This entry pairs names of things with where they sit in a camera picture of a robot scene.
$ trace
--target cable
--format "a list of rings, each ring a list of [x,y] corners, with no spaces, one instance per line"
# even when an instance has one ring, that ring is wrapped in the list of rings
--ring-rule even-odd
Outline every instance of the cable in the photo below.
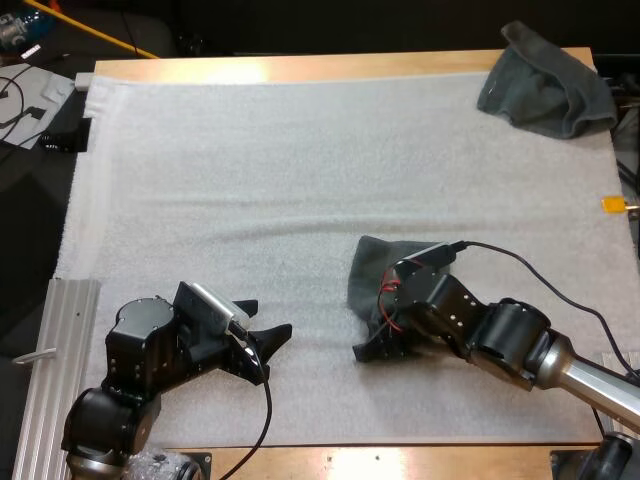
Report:
[[[6,162],[7,160],[9,160],[9,157],[11,157],[11,155],[13,155],[17,150],[18,147],[21,147],[22,145],[24,145],[25,143],[27,143],[29,140],[32,140],[34,138],[36,138],[39,135],[42,135],[43,133],[45,133],[46,130],[42,130],[41,132],[38,132],[36,134],[31,135],[29,138],[24,139],[23,141],[21,141],[20,143],[18,143],[17,145],[11,145],[11,150],[9,150],[4,157],[0,158],[0,166],[2,166],[4,164],[4,162]]]
[[[635,380],[640,380],[640,374],[638,374],[638,372],[636,372],[633,369],[633,367],[631,367],[631,365],[629,365],[629,363],[622,356],[622,353],[620,352],[620,348],[618,348],[618,344],[616,343],[616,340],[615,340],[615,338],[613,338],[613,334],[611,333],[611,330],[609,329],[609,325],[607,324],[607,321],[604,319],[604,317],[602,316],[602,314],[600,312],[598,312],[597,310],[594,310],[593,308],[589,308],[589,307],[585,307],[584,305],[580,305],[579,303],[574,302],[570,298],[566,297],[556,287],[551,285],[551,283],[549,283],[549,281],[546,278],[544,278],[542,275],[540,275],[538,273],[538,271],[535,268],[533,268],[533,266],[529,262],[527,262],[524,258],[522,258],[520,255],[517,255],[517,254],[515,254],[513,252],[510,252],[509,250],[505,250],[504,248],[496,247],[494,245],[489,245],[488,243],[467,242],[467,241],[459,242],[459,243],[461,243],[462,246],[464,246],[464,248],[466,248],[468,246],[481,247],[481,248],[486,248],[487,250],[493,250],[495,252],[502,253],[504,255],[508,255],[511,258],[515,258],[517,261],[519,261],[521,264],[523,264],[527,268],[527,270],[529,270],[533,274],[534,277],[536,277],[538,280],[540,280],[540,282],[542,282],[543,285],[545,285],[549,290],[551,290],[560,300],[562,300],[563,302],[571,305],[574,308],[577,308],[578,310],[582,310],[583,312],[590,313],[591,315],[596,317],[598,320],[600,320],[600,324],[602,325],[602,329],[604,330],[604,333],[606,334],[607,339],[609,340],[609,344],[611,345],[611,349],[613,350],[613,353],[615,354],[616,358],[618,359],[620,364],[624,367],[624,369],[627,372],[629,372],[629,375],[631,375],[631,377],[633,377]]]
[[[22,114],[24,113],[24,92],[22,91],[22,88],[20,88],[20,85],[18,85],[18,83],[15,81],[15,78],[18,77],[19,75],[20,74],[16,75],[14,78],[0,77],[0,80],[7,81],[4,88],[0,90],[0,95],[2,95],[2,92],[4,92],[7,89],[9,84],[12,84],[14,87],[16,87],[18,89],[18,93],[20,94],[20,114],[17,117],[15,117],[16,118],[15,121],[13,122],[9,130],[7,130],[7,133],[5,133],[2,136],[2,138],[0,138],[0,141],[4,141],[9,135],[11,135],[11,132],[15,130],[18,123],[20,123],[20,120],[22,120]]]
[[[269,380],[267,378],[267,375],[264,373],[264,368],[262,367],[262,361],[260,360],[260,356],[258,355],[258,349],[256,348],[256,345],[253,343],[250,337],[247,337],[246,341],[253,352],[253,356],[255,356],[256,358],[256,363],[258,364],[258,368],[260,369],[260,374],[262,375],[262,384],[264,385],[264,393],[267,397],[267,418],[264,421],[264,427],[262,427],[262,433],[258,437],[258,441],[256,441],[255,445],[251,448],[251,450],[249,450],[249,452],[244,457],[240,459],[238,463],[236,463],[236,465],[231,470],[229,470],[222,477],[220,477],[220,480],[227,480],[229,477],[231,477],[231,475],[233,475],[238,470],[240,470],[240,468],[242,468],[242,466],[245,463],[247,463],[247,461],[253,456],[253,454],[256,453],[256,451],[260,448],[260,445],[262,445],[262,441],[264,440],[264,437],[267,436],[267,431],[269,430],[269,425],[271,424],[273,404],[271,401],[271,389],[269,388]]]
[[[598,415],[598,411],[591,407],[591,410],[593,411],[593,416],[596,419],[596,423],[598,424],[598,430],[600,430],[600,435],[602,435],[602,438],[604,438],[604,427],[602,426],[602,420],[600,420],[600,415]]]
[[[393,267],[394,265],[391,265],[382,273],[382,279],[380,280],[380,288],[378,288],[378,298],[376,300],[376,304],[378,305],[378,311],[380,312],[380,315],[382,315],[382,318],[384,318],[384,321],[387,322],[387,324],[391,328],[393,328],[396,332],[402,333],[403,331],[402,327],[400,327],[400,325],[398,325],[393,320],[393,317],[395,317],[395,312],[394,314],[391,314],[391,317],[390,317],[389,314],[387,313],[386,308],[384,308],[384,304],[382,302],[382,293],[395,292],[396,289],[398,288],[398,285],[400,285],[400,281],[396,279],[387,281],[387,274],[391,269],[393,269]]]
[[[129,29],[129,22],[127,22],[127,17],[125,17],[124,15],[124,10],[120,10],[120,16],[122,17],[122,23],[124,23],[124,29],[127,31],[127,35],[129,35],[129,41],[133,46],[133,50],[136,53],[136,57],[140,58],[140,54],[138,53],[138,46],[136,45],[136,41],[133,38],[133,34],[131,33],[131,30]]]

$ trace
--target red wire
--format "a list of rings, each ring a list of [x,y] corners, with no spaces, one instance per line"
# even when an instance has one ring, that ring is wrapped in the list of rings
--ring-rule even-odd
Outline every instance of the red wire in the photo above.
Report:
[[[394,322],[391,319],[391,317],[389,317],[389,315],[387,314],[387,311],[385,310],[384,305],[382,303],[382,298],[380,297],[383,292],[385,293],[395,292],[396,289],[398,288],[398,285],[400,285],[401,283],[400,280],[397,280],[397,279],[392,279],[388,282],[386,281],[387,273],[389,273],[389,270],[391,270],[391,268],[393,267],[389,267],[382,274],[382,281],[380,282],[380,289],[378,290],[378,299],[379,299],[378,310],[380,310],[380,313],[382,314],[382,317],[384,318],[385,322],[387,322],[391,328],[393,328],[398,333],[402,333],[403,331],[402,328],[396,322]]]

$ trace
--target table surface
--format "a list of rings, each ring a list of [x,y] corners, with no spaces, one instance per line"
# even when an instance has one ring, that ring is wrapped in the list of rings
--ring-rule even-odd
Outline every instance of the table surface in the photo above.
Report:
[[[589,48],[568,53],[593,68]],[[359,55],[112,60],[95,73],[128,81],[193,84],[254,84],[395,77],[488,71],[501,51],[411,52]],[[410,445],[309,446],[260,449],[233,478],[306,480],[550,480],[552,450],[585,446]],[[210,452],[219,478],[246,449]]]

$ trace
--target silver metal bracket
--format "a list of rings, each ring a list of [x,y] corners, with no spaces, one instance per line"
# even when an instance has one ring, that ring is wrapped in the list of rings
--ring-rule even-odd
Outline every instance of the silver metal bracket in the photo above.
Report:
[[[33,364],[13,480],[65,478],[60,443],[84,377],[99,291],[96,280],[50,280],[36,351],[13,360]]]

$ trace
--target gray towel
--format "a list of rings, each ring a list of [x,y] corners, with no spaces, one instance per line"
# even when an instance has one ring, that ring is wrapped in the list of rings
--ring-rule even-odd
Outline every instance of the gray towel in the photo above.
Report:
[[[522,22],[511,22],[501,32],[509,46],[482,88],[478,109],[554,138],[615,126],[611,92],[595,72]]]

